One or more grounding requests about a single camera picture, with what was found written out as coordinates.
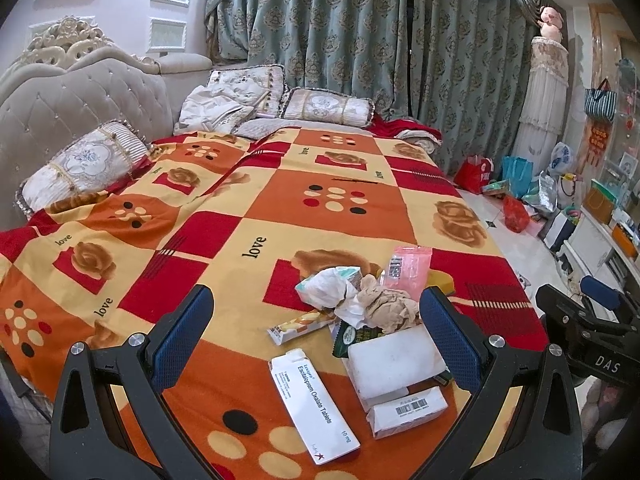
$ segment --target metal bolt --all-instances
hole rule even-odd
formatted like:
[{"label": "metal bolt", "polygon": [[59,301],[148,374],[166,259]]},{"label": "metal bolt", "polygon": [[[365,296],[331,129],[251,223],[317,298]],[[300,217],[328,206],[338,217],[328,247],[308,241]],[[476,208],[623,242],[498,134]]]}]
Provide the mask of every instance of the metal bolt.
[{"label": "metal bolt", "polygon": [[145,341],[145,335],[140,332],[137,332],[129,336],[130,346],[140,346],[144,341]]},{"label": "metal bolt", "polygon": [[562,349],[556,344],[549,345],[549,351],[556,357],[560,357],[562,355]]},{"label": "metal bolt", "polygon": [[494,334],[489,336],[489,344],[496,348],[502,348],[505,345],[505,341],[501,335]]},{"label": "metal bolt", "polygon": [[83,350],[84,350],[84,343],[82,342],[74,343],[74,345],[71,347],[71,353],[73,355],[78,355]]}]

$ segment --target pink packet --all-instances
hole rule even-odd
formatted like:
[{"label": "pink packet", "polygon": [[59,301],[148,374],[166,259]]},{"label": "pink packet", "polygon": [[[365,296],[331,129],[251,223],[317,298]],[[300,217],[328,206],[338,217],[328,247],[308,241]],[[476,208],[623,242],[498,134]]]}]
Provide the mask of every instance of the pink packet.
[{"label": "pink packet", "polygon": [[427,285],[427,275],[431,267],[430,247],[396,247],[380,285],[396,290],[405,290],[414,301],[420,301],[420,295]]}]

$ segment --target brown handbag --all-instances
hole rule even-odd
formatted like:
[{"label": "brown handbag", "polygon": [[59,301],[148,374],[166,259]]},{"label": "brown handbag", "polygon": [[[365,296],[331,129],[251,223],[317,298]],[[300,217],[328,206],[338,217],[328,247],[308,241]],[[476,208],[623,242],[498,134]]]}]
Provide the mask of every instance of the brown handbag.
[{"label": "brown handbag", "polygon": [[608,224],[615,204],[598,188],[592,187],[584,199],[584,208],[600,223]]}]

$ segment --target red plastic bag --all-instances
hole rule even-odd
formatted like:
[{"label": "red plastic bag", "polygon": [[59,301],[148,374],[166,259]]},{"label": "red plastic bag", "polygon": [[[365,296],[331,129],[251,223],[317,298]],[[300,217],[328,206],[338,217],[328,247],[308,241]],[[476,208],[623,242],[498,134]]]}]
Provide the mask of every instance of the red plastic bag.
[{"label": "red plastic bag", "polygon": [[507,195],[502,206],[504,212],[504,224],[514,233],[521,233],[529,225],[529,213],[524,209],[522,202],[513,196]]},{"label": "red plastic bag", "polygon": [[490,158],[479,155],[468,156],[453,178],[453,182],[462,189],[479,195],[482,193],[482,186],[489,184],[493,170],[494,163]]}]

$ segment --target pink pig stuffed animal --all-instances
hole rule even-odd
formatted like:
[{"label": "pink pig stuffed animal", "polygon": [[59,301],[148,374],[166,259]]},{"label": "pink pig stuffed animal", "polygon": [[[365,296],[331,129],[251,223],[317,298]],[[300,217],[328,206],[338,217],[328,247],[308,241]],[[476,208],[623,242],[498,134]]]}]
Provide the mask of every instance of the pink pig stuffed animal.
[{"label": "pink pig stuffed animal", "polygon": [[562,34],[560,29],[562,28],[562,16],[553,7],[540,7],[541,21],[538,22],[540,26],[540,35],[543,38],[549,38],[550,40],[562,42]]}]

